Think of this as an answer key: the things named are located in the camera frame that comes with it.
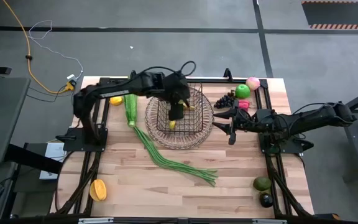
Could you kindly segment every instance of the wooden tabletop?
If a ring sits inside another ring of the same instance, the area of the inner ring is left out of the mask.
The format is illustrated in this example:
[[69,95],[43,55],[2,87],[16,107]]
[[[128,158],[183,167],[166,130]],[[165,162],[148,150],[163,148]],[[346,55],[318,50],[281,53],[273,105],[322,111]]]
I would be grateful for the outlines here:
[[[99,79],[84,77],[82,88],[99,82]],[[283,79],[267,80],[273,109],[290,114]],[[213,104],[235,87],[234,84],[204,83],[203,93]],[[137,105],[137,125],[146,133],[144,113],[148,102],[145,97],[139,97]],[[254,114],[254,95],[250,102],[249,113]],[[100,108],[101,118],[103,103]],[[228,122],[219,118],[215,121]],[[197,168],[217,169],[219,178],[216,186],[210,187],[197,177],[154,165],[134,130],[128,127],[123,104],[110,105],[107,128],[108,143],[101,156],[98,178],[106,184],[108,196],[103,202],[94,202],[92,216],[273,218],[273,208],[261,207],[259,192],[252,187],[256,177],[267,176],[265,158],[259,149],[256,133],[237,132],[237,141],[233,146],[227,144],[228,136],[216,127],[204,143],[191,150],[170,150],[156,143],[167,159]],[[313,213],[300,159],[290,154],[282,156],[289,189],[302,206]],[[83,157],[84,152],[75,152],[63,166],[58,183],[59,206],[64,204],[78,184]],[[87,194],[88,189],[85,189],[82,209]],[[278,194],[280,208],[284,212],[281,191]]]

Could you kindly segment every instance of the white cable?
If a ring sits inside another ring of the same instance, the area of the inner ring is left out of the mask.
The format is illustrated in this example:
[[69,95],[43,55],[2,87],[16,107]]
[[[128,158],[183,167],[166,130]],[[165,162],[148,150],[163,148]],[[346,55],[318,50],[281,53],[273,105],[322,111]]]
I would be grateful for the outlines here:
[[[49,28],[49,30],[48,30],[48,31],[44,34],[44,36],[42,36],[41,38],[32,37],[32,35],[31,35],[31,30],[32,30],[34,27],[36,27],[38,24],[43,23],[43,22],[50,22],[50,28]],[[77,77],[75,77],[76,79],[79,79],[79,78],[82,76],[82,73],[84,72],[84,71],[83,71],[84,68],[82,67],[82,64],[80,63],[80,61],[79,61],[77,58],[64,56],[63,54],[61,54],[61,53],[59,53],[59,52],[56,52],[56,51],[51,50],[49,47],[42,46],[40,43],[38,43],[38,42],[36,41],[36,40],[43,40],[43,39],[48,35],[48,33],[52,30],[52,22],[53,22],[53,21],[49,19],[49,20],[46,20],[46,21],[41,21],[41,22],[36,23],[36,24],[35,24],[34,26],[32,26],[31,29],[29,30],[29,36],[28,36],[28,37],[29,37],[32,41],[34,41],[36,44],[38,44],[38,46],[40,46],[40,47],[43,48],[43,49],[48,49],[50,52],[55,53],[55,54],[59,54],[59,55],[62,56],[63,58],[76,60],[76,61],[78,62],[78,64],[80,65],[80,67],[81,67],[81,72],[80,72],[80,74],[79,74]]]

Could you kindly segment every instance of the gray floor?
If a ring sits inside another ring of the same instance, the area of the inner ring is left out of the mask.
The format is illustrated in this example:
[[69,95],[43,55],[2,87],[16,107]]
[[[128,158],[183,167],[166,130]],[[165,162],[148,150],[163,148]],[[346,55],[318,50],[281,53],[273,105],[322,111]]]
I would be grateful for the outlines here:
[[[25,26],[52,19],[55,26],[81,27],[198,27],[256,28],[251,0],[51,0],[12,2]],[[266,29],[307,29],[297,0],[259,0]],[[0,26],[16,26],[0,3]],[[349,101],[358,95],[358,35],[267,35],[275,78],[284,78],[291,109],[314,102]],[[236,77],[266,77],[257,34],[65,33],[51,32],[44,45],[77,57],[84,75],[128,75],[153,65],[178,68],[197,63],[196,76],[220,77],[226,67]],[[12,77],[28,77],[23,33],[0,31],[0,66]],[[34,74],[57,90],[75,61],[40,49],[32,43]],[[39,86],[32,82],[32,87]],[[29,90],[29,94],[46,99]],[[12,139],[14,144],[45,142],[63,134],[71,124],[69,97],[55,103],[27,98]],[[306,133],[315,147],[305,153],[306,175],[316,213],[337,213],[358,221],[358,182],[346,185],[342,175],[358,162],[342,128]],[[37,201],[44,196],[30,195]],[[34,215],[36,205],[26,214]],[[39,205],[39,213],[45,213]]]

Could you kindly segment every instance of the green apple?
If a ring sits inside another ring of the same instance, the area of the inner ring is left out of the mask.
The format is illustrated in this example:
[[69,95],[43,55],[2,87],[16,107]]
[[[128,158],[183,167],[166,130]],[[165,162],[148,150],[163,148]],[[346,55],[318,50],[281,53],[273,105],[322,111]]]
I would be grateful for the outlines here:
[[245,84],[241,84],[236,88],[236,97],[238,99],[248,98],[250,95],[249,87]]

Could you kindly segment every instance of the woven basket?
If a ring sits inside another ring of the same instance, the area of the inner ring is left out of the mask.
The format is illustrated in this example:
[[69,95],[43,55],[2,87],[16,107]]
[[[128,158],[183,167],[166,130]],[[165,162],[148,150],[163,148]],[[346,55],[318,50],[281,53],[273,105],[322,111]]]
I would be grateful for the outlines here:
[[159,144],[170,149],[191,149],[201,144],[212,131],[214,121],[213,108],[207,97],[203,94],[203,130],[198,133],[178,133],[159,131],[157,129],[157,98],[152,98],[146,108],[146,128]]

